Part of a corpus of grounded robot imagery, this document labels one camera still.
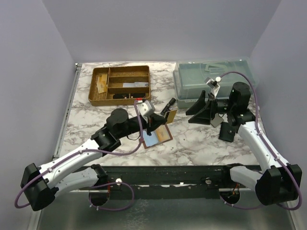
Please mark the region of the brown leather card holder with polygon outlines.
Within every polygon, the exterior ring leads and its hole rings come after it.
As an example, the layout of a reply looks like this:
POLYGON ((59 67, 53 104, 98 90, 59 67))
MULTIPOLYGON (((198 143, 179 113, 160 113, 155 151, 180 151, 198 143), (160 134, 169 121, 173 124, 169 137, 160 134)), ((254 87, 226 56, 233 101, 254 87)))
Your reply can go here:
POLYGON ((143 146, 145 149, 163 144, 172 139, 173 137, 167 125, 159 126, 155 131, 152 131, 150 135, 147 134, 146 129, 143 130, 143 146))

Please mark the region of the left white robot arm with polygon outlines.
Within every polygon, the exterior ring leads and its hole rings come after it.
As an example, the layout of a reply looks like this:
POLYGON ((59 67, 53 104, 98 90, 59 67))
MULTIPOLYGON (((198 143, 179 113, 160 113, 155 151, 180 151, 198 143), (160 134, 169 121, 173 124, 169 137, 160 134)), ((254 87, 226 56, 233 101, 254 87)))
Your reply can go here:
POLYGON ((113 110, 102 128, 72 152, 41 166, 34 163, 24 169, 21 190, 14 201, 16 208, 30 206, 39 211, 50 205, 57 196, 84 187, 102 189, 109 186, 107 176, 101 166, 94 165, 81 170, 85 164, 104 157, 107 154, 123 156, 135 153, 143 143, 143 134, 166 124, 167 119, 153 109, 144 108, 141 103, 135 106, 136 116, 129 117, 125 109, 113 110), (139 133, 137 147, 127 153, 115 152, 120 139, 139 133))

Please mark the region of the blue credit card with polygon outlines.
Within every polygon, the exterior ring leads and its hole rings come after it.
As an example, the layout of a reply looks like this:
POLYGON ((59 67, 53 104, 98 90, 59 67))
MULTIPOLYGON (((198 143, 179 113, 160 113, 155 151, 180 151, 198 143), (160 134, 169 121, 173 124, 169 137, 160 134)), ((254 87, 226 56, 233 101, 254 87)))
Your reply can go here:
POLYGON ((153 131, 150 135, 147 134, 146 130, 143 131, 143 140, 145 147, 151 147, 159 143, 156 132, 153 131))

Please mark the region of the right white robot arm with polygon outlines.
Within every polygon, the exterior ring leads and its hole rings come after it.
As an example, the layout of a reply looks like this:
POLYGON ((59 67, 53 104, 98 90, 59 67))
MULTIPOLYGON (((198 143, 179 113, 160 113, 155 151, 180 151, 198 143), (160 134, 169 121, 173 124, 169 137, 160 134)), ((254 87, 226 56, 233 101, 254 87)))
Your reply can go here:
POLYGON ((186 115, 190 116, 188 122, 210 125, 216 115, 226 114, 227 122, 221 123, 219 139, 233 142, 235 134, 239 134, 256 157, 261 172, 250 170, 240 163, 227 165, 221 175, 223 186, 244 185, 255 191, 264 206, 298 200, 296 206, 300 207, 302 170, 282 157, 264 135, 257 116, 248 108, 250 97, 250 88, 243 82, 233 84, 228 99, 215 99, 212 93, 202 91, 197 102, 186 111, 186 115))

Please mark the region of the tan credit card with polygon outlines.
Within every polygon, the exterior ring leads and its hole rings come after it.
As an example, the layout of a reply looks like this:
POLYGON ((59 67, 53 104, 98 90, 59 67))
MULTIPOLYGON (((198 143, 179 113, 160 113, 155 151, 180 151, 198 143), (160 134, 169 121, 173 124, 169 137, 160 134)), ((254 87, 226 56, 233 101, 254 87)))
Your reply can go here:
POLYGON ((166 126, 159 126, 156 129, 156 135, 157 135, 159 142, 165 142, 165 141, 168 141, 170 139, 170 136, 169 136, 169 133, 168 133, 166 126))

